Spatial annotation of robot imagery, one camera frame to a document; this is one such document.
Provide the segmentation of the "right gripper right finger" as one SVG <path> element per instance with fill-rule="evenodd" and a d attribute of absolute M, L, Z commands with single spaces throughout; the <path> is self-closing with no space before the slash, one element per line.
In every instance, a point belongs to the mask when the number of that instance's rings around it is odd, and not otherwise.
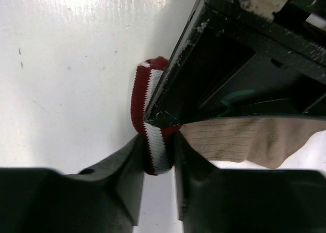
<path fill-rule="evenodd" d="M 220 169 L 173 138 L 184 232 L 325 232 L 325 176 L 313 170 Z"/>

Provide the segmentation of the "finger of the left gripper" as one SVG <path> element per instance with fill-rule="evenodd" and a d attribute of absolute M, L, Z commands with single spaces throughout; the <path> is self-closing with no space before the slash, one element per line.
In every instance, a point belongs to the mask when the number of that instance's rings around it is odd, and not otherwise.
<path fill-rule="evenodd" d="M 312 15 L 325 19 L 325 0 L 196 0 L 145 120 L 325 120 L 325 32 Z"/>

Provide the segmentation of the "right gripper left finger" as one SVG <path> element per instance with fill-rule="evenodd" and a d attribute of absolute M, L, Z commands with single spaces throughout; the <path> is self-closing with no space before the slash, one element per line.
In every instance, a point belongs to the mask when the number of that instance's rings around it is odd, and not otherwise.
<path fill-rule="evenodd" d="M 132 232 L 138 224 L 145 140 L 77 174 L 1 169 L 1 232 Z"/>

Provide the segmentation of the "brown sock with striped cuff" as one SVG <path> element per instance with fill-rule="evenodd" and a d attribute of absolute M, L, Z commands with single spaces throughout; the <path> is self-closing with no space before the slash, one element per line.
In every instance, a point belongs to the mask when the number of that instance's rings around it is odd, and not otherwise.
<path fill-rule="evenodd" d="M 275 169 L 302 148 L 309 138 L 325 130 L 325 122 L 294 118 L 235 118 L 158 128 L 144 120 L 144 113 L 167 66 L 164 57 L 138 65 L 131 96 L 132 124 L 146 142 L 145 172 L 160 175 L 174 164 L 168 147 L 180 131 L 189 145 L 207 160 L 250 161 Z"/>

